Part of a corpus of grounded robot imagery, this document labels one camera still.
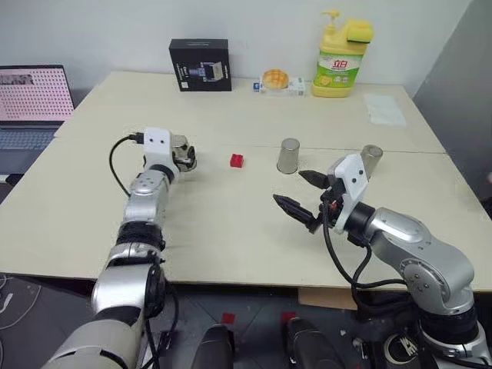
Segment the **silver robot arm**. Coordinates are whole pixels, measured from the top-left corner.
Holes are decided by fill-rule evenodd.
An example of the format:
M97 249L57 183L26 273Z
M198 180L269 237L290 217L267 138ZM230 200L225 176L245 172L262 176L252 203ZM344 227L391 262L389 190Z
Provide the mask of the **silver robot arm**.
M321 209L329 205L328 222L335 232L347 232L349 241L370 247L400 274L418 306L425 343L432 347L439 367L460 367L440 357L492 364L485 332L474 309L470 286L474 269L460 250L436 239L415 218L362 203L368 182L359 154L337 161L327 175L316 171L299 174L326 190L318 217L285 196L274 195L277 204L311 233L323 222Z
M196 166L185 136L147 128L144 171L131 184L116 245L91 297L93 320L74 331L44 369L132 369L138 364L145 320L164 307L165 247L161 226L168 192L181 171Z

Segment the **yellow bottle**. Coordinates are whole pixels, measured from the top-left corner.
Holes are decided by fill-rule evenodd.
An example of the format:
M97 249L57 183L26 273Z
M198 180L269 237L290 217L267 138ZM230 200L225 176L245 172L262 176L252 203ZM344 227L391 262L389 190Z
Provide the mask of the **yellow bottle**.
M323 14L330 15L331 23L324 29L311 90L313 95L324 98L344 98L351 92L374 32L371 23L356 19L347 20L337 31L334 21L340 12L330 10Z

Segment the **red object on floor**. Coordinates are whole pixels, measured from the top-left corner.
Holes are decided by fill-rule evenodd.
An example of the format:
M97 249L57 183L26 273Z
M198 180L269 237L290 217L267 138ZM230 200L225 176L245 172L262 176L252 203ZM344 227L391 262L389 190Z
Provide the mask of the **red object on floor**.
M233 154L231 156L231 167L243 168L243 155Z
M295 311L284 311L281 315L281 321L282 323L287 323L293 317L296 317Z
M231 313L223 313L221 323L222 324L234 324L236 320L236 315Z

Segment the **laptop keyboard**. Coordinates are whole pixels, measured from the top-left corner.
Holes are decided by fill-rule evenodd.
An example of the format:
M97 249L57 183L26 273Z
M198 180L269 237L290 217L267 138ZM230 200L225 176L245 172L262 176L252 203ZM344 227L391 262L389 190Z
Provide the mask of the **laptop keyboard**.
M52 131L0 131L0 150L44 150L52 139Z

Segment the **bottle label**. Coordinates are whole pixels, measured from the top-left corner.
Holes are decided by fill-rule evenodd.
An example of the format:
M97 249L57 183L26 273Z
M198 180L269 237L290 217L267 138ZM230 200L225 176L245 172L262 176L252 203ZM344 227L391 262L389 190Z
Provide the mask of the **bottle label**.
M352 87L362 56L320 52L313 83L318 87Z

